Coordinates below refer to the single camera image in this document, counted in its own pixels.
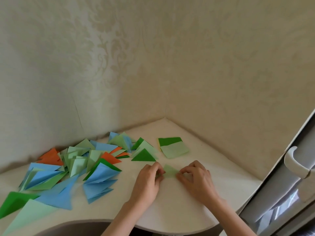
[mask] damask wallpaper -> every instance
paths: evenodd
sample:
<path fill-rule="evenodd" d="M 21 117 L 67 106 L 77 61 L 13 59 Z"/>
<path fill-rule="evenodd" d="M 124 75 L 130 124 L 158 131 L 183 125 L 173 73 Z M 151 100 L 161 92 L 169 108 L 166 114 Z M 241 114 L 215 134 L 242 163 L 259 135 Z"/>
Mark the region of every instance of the damask wallpaper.
<path fill-rule="evenodd" d="M 264 178 L 314 108 L 314 7 L 0 0 L 0 167 L 166 116 Z"/>

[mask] white table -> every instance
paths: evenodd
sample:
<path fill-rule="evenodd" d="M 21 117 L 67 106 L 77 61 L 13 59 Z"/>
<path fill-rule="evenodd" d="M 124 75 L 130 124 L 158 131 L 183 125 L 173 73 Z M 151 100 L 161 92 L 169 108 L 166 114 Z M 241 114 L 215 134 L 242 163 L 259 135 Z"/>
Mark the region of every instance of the white table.
<path fill-rule="evenodd" d="M 216 189 L 234 210 L 241 208 L 261 183 L 209 145 L 167 119 L 133 128 L 126 133 L 135 139 L 142 137 L 156 148 L 156 138 L 181 137 L 190 152 L 174 159 L 167 159 L 162 152 L 159 152 L 158 161 L 163 166 L 169 164 L 179 170 L 194 160 L 199 160 L 210 170 Z M 99 142 L 106 143 L 107 139 L 101 139 Z M 9 235 L 33 236 L 65 224 L 112 221 L 123 203 L 129 199 L 136 177 L 147 163 L 131 162 L 130 158 L 122 159 L 121 163 L 116 164 L 122 172 L 118 176 L 118 181 L 112 186 L 114 190 L 90 205 L 81 187 L 85 175 L 81 176 L 73 188 L 73 210 L 59 209 Z M 28 166 L 23 166 L 0 175 L 0 203 L 10 191 L 17 190 L 27 168 Z M 0 234 L 5 231 L 18 212 L 0 220 Z M 161 183 L 155 202 L 136 226 L 160 234 L 185 235 L 207 230 L 216 224 L 218 221 L 209 210 L 187 194 L 175 178 L 166 178 Z"/>

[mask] person's left hand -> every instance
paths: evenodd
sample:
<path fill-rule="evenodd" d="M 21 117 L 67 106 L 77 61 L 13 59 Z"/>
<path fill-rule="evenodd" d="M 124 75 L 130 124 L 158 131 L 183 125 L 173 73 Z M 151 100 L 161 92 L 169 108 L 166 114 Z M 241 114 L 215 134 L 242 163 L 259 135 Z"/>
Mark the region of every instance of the person's left hand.
<path fill-rule="evenodd" d="M 152 166 L 145 165 L 136 179 L 129 203 L 141 207 L 143 212 L 146 211 L 157 196 L 164 173 L 163 167 L 158 162 Z"/>

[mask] forearm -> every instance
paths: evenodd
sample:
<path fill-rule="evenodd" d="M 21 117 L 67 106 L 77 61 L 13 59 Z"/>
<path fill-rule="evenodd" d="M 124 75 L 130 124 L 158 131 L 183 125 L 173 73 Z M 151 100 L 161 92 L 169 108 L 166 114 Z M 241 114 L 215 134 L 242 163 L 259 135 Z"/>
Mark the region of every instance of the forearm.
<path fill-rule="evenodd" d="M 143 214 L 141 206 L 126 202 L 101 236 L 128 236 Z"/>
<path fill-rule="evenodd" d="M 206 207 L 216 217 L 228 236 L 256 236 L 225 200 L 219 199 Z"/>

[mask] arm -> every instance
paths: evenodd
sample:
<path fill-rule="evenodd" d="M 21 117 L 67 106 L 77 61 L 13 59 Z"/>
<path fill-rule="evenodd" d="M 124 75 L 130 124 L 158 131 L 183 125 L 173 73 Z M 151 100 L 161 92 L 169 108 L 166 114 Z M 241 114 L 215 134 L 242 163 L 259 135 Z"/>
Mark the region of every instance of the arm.
<path fill-rule="evenodd" d="M 256 236 L 227 202 L 220 198 L 213 185 L 210 171 L 199 161 L 194 161 L 179 172 L 176 178 L 196 200 L 211 211 L 228 236 Z M 192 182 L 184 177 L 183 173 L 191 173 Z"/>
<path fill-rule="evenodd" d="M 145 165 L 140 171 L 130 199 L 124 203 L 121 210 L 101 236 L 128 236 L 136 222 L 153 203 L 160 188 L 163 176 L 155 178 L 156 174 L 164 174 L 160 163 Z"/>

